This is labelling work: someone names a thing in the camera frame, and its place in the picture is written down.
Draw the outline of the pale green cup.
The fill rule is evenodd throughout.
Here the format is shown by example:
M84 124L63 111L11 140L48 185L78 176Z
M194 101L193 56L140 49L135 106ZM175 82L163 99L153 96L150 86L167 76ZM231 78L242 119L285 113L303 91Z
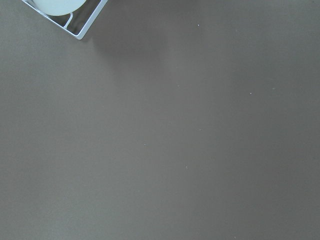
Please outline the pale green cup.
M79 9L86 0L34 0L35 6L50 16L63 16Z

